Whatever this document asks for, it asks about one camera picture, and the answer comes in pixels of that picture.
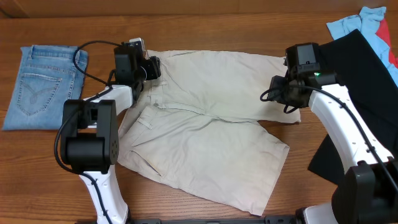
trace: wooden table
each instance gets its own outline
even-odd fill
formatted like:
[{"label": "wooden table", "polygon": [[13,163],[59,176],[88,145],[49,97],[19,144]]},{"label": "wooden table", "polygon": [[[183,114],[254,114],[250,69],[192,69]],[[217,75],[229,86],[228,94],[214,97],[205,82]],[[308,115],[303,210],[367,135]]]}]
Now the wooden table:
[{"label": "wooden table", "polygon": [[[6,116],[22,46],[80,45],[90,40],[127,41],[142,37],[152,50],[229,50],[283,56],[294,44],[331,41],[326,22],[356,14],[289,13],[222,16],[134,16],[71,19],[0,20],[0,124]],[[398,52],[398,12],[388,12],[393,49]],[[114,68],[113,47],[86,48],[87,71],[106,79]],[[86,79],[83,96],[101,91]],[[278,183],[263,215],[294,213],[297,208],[330,200],[335,185],[307,170],[325,128],[308,109],[302,122],[262,122],[290,146]],[[0,132],[0,223],[74,223],[95,220],[90,195],[82,181],[59,168],[53,157],[55,131]],[[158,184],[121,166],[116,173],[133,218],[242,218],[248,212],[214,203]]]}]

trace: jeans back pocket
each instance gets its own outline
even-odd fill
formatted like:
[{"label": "jeans back pocket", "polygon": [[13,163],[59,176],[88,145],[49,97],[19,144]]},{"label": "jeans back pocket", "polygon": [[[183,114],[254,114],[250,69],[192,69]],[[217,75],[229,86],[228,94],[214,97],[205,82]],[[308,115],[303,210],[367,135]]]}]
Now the jeans back pocket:
[{"label": "jeans back pocket", "polygon": [[18,108],[30,116],[47,109],[62,78],[23,73],[19,81]]}]

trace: black fabric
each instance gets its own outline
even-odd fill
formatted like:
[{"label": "black fabric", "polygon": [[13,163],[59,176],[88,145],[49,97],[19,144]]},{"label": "black fabric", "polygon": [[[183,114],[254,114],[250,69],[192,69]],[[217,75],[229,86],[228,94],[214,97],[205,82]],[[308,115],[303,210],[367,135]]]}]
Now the black fabric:
[{"label": "black fabric", "polygon": [[[398,88],[367,40],[354,30],[319,49],[321,68],[338,74],[373,135],[398,158]],[[341,168],[341,159],[327,136],[308,169],[338,184],[341,172],[333,169]]]},{"label": "black fabric", "polygon": [[339,184],[344,179],[343,163],[329,135],[315,153],[308,170],[334,184]]}]

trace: light blue cloth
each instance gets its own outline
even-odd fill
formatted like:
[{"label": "light blue cloth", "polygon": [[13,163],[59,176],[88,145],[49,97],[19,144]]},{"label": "light blue cloth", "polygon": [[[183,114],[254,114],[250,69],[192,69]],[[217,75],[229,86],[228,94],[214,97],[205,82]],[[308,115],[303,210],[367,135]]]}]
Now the light blue cloth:
[{"label": "light blue cloth", "polygon": [[398,68],[389,61],[390,47],[376,35],[385,13],[386,7],[375,9],[363,7],[359,15],[348,16],[335,22],[328,22],[326,25],[334,40],[344,37],[355,29],[361,31],[398,86]]},{"label": "light blue cloth", "polygon": [[[21,47],[22,59],[3,130],[58,129],[63,104],[79,99],[84,74],[73,64],[76,47],[33,45]],[[87,52],[80,50],[76,62],[87,66]]]}]

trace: red cloth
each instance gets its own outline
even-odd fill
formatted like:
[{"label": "red cloth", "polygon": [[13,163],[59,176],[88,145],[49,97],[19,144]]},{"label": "red cloth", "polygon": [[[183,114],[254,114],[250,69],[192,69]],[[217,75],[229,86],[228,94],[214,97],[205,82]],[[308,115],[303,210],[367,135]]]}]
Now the red cloth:
[{"label": "red cloth", "polygon": [[391,39],[390,39],[390,32],[388,30],[388,25],[386,19],[383,19],[380,22],[379,29],[376,32],[376,35],[380,37],[382,40],[387,43],[387,45],[390,47],[390,52],[389,52],[389,61],[391,64],[394,64],[396,68],[398,68],[398,58],[395,58],[394,54],[392,53],[391,49]]}]

